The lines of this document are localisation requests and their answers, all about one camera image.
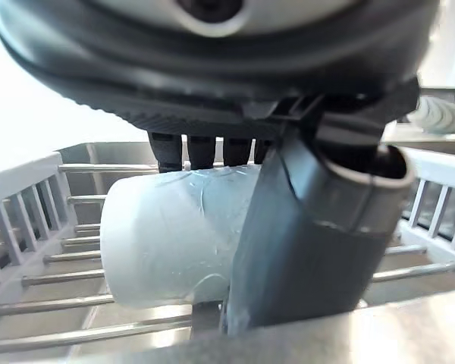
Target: dish rack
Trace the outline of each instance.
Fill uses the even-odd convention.
[[[360,309],[455,290],[455,155],[407,152],[419,179]],[[127,309],[104,280],[105,194],[154,173],[148,142],[80,144],[0,171],[0,361],[149,350],[199,332],[191,305]]]

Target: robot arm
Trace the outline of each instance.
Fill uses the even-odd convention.
[[[379,142],[416,107],[437,9],[0,0],[0,37],[64,97],[149,131],[163,171],[178,169],[181,134],[200,168],[214,137],[273,143],[233,261],[224,322],[236,334],[355,308],[413,180],[404,155]]]

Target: metal rod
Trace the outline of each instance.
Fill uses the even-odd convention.
[[[158,318],[155,320],[134,322],[124,325],[105,326],[104,328],[89,328],[86,330],[69,331],[57,334],[21,337],[18,339],[5,339],[0,340],[0,353],[45,349],[48,347],[63,347],[98,340],[113,339],[117,337],[149,334],[176,328],[188,328],[190,326],[190,316],[184,315],[173,318]]]
[[[419,215],[423,209],[423,199],[425,198],[426,191],[428,190],[429,183],[427,180],[420,180],[418,191],[416,192],[415,202],[411,208],[411,216],[409,217],[409,225],[415,228],[418,224]]]
[[[76,225],[74,227],[74,231],[77,233],[83,232],[83,231],[96,231],[99,230],[99,224],[80,224]]]
[[[393,271],[381,271],[372,276],[372,283],[397,281],[405,278],[423,277],[455,271],[455,262],[435,263],[416,267],[395,269]]]
[[[0,316],[76,309],[77,307],[98,306],[114,302],[115,300],[111,294],[100,294],[98,296],[66,298],[63,300],[5,303],[0,304]]]
[[[77,260],[87,260],[87,259],[101,259],[100,251],[92,250],[89,252],[54,254],[51,256],[44,256],[43,261],[44,261],[44,263],[55,263],[55,262],[75,262]]]
[[[84,243],[84,244],[62,244],[62,251],[67,253],[90,252],[91,250],[98,250],[99,243]]]
[[[144,172],[157,172],[156,165],[99,165],[99,164],[71,164],[60,165],[59,171],[68,173],[144,173]]]
[[[421,245],[402,245],[392,246],[386,249],[386,256],[401,256],[403,254],[425,254],[426,246]]]
[[[39,284],[53,284],[71,281],[79,281],[80,279],[92,279],[105,277],[104,269],[93,269],[90,271],[73,271],[71,273],[61,273],[58,275],[31,275],[22,277],[22,285],[24,287],[37,286]]]
[[[430,237],[436,237],[438,235],[438,231],[440,230],[441,222],[443,221],[443,216],[445,210],[447,209],[448,200],[450,198],[450,194],[452,192],[452,188],[449,186],[442,186],[440,191],[440,196],[438,197],[437,206],[435,208],[435,213],[433,214],[433,218],[431,219],[430,228],[428,229],[428,234]]]
[[[85,203],[103,203],[106,195],[84,195],[84,196],[69,196],[67,203],[71,205],[81,205]]]
[[[83,245],[87,243],[99,243],[99,236],[94,237],[69,237],[62,240],[62,245]]]

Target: white cup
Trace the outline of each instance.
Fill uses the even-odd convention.
[[[259,166],[119,180],[101,217],[115,301],[154,306],[222,300]]]

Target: white object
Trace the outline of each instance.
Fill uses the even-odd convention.
[[[147,308],[222,300],[259,166],[119,180],[101,217],[115,301]]]
[[[420,97],[417,109],[407,117],[411,123],[429,133],[455,133],[455,104],[442,99]]]

